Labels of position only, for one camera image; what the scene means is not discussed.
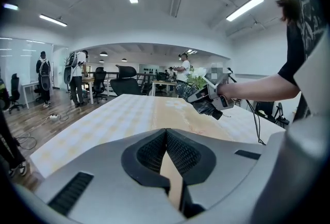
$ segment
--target wooden floor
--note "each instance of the wooden floor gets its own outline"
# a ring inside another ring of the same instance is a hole
[[[34,148],[32,147],[35,145],[35,141],[30,138],[21,144],[23,148],[32,148],[31,150],[19,148],[23,156],[29,162],[30,155],[43,146],[47,141],[75,121],[114,98],[115,97],[108,97],[107,101],[99,99],[99,104],[97,104],[96,100],[94,100],[93,105],[88,103],[84,107],[75,108],[73,102],[70,101],[68,93],[54,89],[54,94],[51,96],[50,107],[44,108],[43,102],[41,101],[38,103],[33,102],[29,103],[30,109],[27,109],[26,107],[20,109],[20,111],[16,111],[14,109],[11,114],[7,111],[5,112],[5,117],[13,137],[27,136],[26,134],[23,134],[30,133],[31,137],[37,140],[37,145]],[[61,120],[64,121],[61,121],[60,119],[46,120],[46,118],[51,114],[61,115]],[[30,173],[30,167],[28,167],[28,173],[24,177],[20,176],[20,174],[16,172],[16,175],[12,180],[13,182],[19,183],[31,191],[34,191],[41,183],[41,180],[39,179],[40,177],[38,177],[38,175],[32,175]]]

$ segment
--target person wearing backpack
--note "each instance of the person wearing backpack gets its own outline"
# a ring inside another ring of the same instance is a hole
[[[51,65],[48,59],[46,58],[46,52],[40,53],[40,58],[37,61],[36,71],[38,73],[39,87],[41,91],[41,98],[44,102],[43,107],[49,107],[50,105],[50,72]]]

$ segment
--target pants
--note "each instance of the pants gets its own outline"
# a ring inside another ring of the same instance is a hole
[[[1,127],[1,135],[5,142],[7,143],[10,152],[7,147],[4,145],[2,140],[0,140],[0,155],[9,163],[10,168],[16,168],[19,164],[25,161],[25,158],[19,151],[11,133],[8,129],[8,125],[6,123],[4,114],[0,109],[0,127]]]
[[[72,80],[70,82],[70,90],[71,90],[71,96],[72,96],[72,101],[77,105],[82,103],[84,101],[83,99],[83,90],[81,88],[82,85],[82,77],[81,76],[73,76]],[[77,99],[77,94],[76,94],[76,89],[78,92],[78,97],[79,97],[79,102]]]
[[[47,102],[51,99],[51,96],[50,96],[50,91],[46,91],[42,88],[42,85],[41,85],[41,76],[39,76],[38,78],[38,81],[39,81],[39,88],[40,88],[40,93],[41,93],[41,98],[43,100],[43,102],[45,102],[45,104],[47,104]]]

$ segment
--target glass wall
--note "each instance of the glass wall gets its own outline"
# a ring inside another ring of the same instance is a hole
[[[40,58],[40,53],[46,52],[50,63],[52,62],[53,45],[49,43],[37,42],[32,40],[0,38],[0,73],[6,88],[11,95],[11,77],[17,74],[20,78],[20,99],[19,102],[25,103],[22,85],[38,81],[36,64]],[[28,101],[34,99],[33,89],[26,88]]]

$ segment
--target railing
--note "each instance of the railing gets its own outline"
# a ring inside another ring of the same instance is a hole
[[[92,77],[95,72],[88,72],[88,76]],[[137,73],[134,77],[138,81],[138,85],[141,88],[141,93],[143,95],[149,95],[152,89],[152,82],[156,80],[155,74]],[[118,79],[118,72],[107,72],[105,79]],[[111,95],[116,96],[111,85],[109,84],[109,92]]]

